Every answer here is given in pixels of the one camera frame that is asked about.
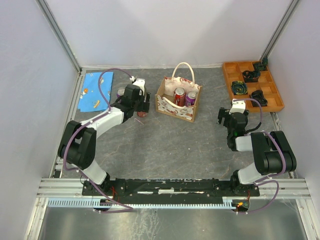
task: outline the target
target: black mounting plate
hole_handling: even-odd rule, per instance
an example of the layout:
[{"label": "black mounting plate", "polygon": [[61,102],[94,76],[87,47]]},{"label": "black mounting plate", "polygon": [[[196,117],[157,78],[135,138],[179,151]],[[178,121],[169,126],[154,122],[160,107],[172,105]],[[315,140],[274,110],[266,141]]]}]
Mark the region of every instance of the black mounting plate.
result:
[{"label": "black mounting plate", "polygon": [[[223,197],[260,196],[254,185],[232,187],[231,181],[211,179],[122,179],[110,180],[110,186],[117,192],[117,200],[123,204],[222,204]],[[113,195],[110,189],[106,192]],[[85,181],[83,196],[101,196]]]}]

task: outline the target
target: red soda can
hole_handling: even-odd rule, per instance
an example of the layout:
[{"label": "red soda can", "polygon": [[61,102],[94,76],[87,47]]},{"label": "red soda can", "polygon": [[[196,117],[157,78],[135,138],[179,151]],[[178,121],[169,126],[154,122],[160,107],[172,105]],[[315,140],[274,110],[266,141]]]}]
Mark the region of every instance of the red soda can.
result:
[{"label": "red soda can", "polygon": [[186,91],[182,87],[177,87],[174,90],[173,103],[179,107],[183,107],[185,105],[185,97]]},{"label": "red soda can", "polygon": [[137,111],[136,114],[140,117],[140,118],[144,118],[148,115],[147,112],[144,111]]},{"label": "red soda can", "polygon": [[188,94],[185,97],[185,105],[187,107],[195,105],[196,98],[197,98],[197,93],[195,91],[188,92]]}]

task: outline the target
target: white wall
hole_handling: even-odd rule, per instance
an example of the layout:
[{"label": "white wall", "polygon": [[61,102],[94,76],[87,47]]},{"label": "white wall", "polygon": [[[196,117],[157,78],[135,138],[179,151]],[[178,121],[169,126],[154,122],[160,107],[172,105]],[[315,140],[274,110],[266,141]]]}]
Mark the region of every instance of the white wall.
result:
[{"label": "white wall", "polygon": [[257,60],[291,0],[47,0],[82,67]]},{"label": "white wall", "polygon": [[0,9],[0,238],[20,240],[77,73],[35,0],[1,0]]},{"label": "white wall", "polygon": [[300,1],[275,45],[269,66],[285,108],[281,126],[320,216],[320,1]]}]

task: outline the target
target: soda can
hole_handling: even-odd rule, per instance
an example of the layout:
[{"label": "soda can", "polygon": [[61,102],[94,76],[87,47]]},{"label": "soda can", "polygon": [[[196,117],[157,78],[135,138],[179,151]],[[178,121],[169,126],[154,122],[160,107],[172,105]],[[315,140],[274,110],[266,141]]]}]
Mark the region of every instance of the soda can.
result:
[{"label": "soda can", "polygon": [[185,97],[185,105],[187,107],[195,105],[196,98],[197,98],[197,93],[195,91],[188,92],[188,94]]},{"label": "soda can", "polygon": [[116,98],[119,98],[120,96],[123,96],[125,94],[125,88],[124,87],[120,87],[118,89],[118,91],[116,92]]},{"label": "soda can", "polygon": [[185,105],[186,91],[182,87],[177,87],[174,90],[173,96],[173,103],[175,105],[178,105],[179,107],[183,107]]},{"label": "soda can", "polygon": [[144,117],[146,117],[146,116],[148,115],[148,113],[147,113],[147,112],[144,112],[144,111],[138,111],[136,114],[137,114],[140,118],[144,118]]}]

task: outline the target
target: black object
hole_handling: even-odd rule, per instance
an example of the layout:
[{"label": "black object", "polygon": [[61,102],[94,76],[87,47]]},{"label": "black object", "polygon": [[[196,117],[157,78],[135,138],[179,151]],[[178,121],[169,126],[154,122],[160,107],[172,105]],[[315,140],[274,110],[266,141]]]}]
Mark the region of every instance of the black object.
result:
[{"label": "black object", "polygon": [[53,178],[54,179],[59,179],[60,178],[60,174],[61,174],[60,170],[55,170],[54,174],[53,174]]},{"label": "black object", "polygon": [[243,81],[233,81],[231,88],[234,95],[245,95],[248,93],[247,85]]},{"label": "black object", "polygon": [[[272,131],[270,135],[279,145],[284,159],[285,172],[292,172],[297,168],[297,161],[283,131]],[[251,133],[254,165],[261,175],[280,173],[283,167],[281,157],[272,141],[262,132]]]},{"label": "black object", "polygon": [[[80,126],[81,123],[74,120],[67,123],[58,148],[58,156],[60,158],[64,157],[71,136]],[[82,139],[80,143],[77,143],[75,139],[73,140],[68,150],[66,161],[83,170],[89,167],[95,159],[97,131],[92,127],[84,127],[75,138]]]},{"label": "black object", "polygon": [[257,71],[266,71],[267,70],[267,65],[268,65],[268,57],[262,58],[260,62],[256,62],[253,64],[254,70]]},{"label": "black object", "polygon": [[140,87],[128,84],[124,89],[124,94],[111,104],[111,107],[124,112],[123,123],[131,118],[134,112],[149,112],[151,94],[147,92],[145,98],[141,91]]},{"label": "black object", "polygon": [[228,147],[236,152],[236,138],[244,136],[246,134],[246,126],[248,124],[249,111],[245,110],[244,113],[233,112],[229,114],[230,109],[225,109],[220,107],[218,113],[218,123],[222,123],[224,118],[223,126],[227,128],[228,135],[226,137],[226,142]]},{"label": "black object", "polygon": [[[268,105],[268,100],[265,99],[264,92],[262,90],[256,90],[253,93],[251,93],[250,98],[257,100],[261,107],[266,107]],[[252,101],[253,107],[258,107],[258,104],[254,101]]]},{"label": "black object", "polygon": [[259,70],[246,70],[242,73],[242,75],[245,83],[257,83],[261,74]]},{"label": "black object", "polygon": [[[247,197],[260,195],[259,188],[253,184],[239,184],[238,172],[229,181],[217,179],[119,179],[110,180],[110,186],[118,193],[123,204],[222,204],[222,197]],[[104,190],[112,195],[110,189]],[[101,194],[85,181],[83,196],[101,196]]]}]

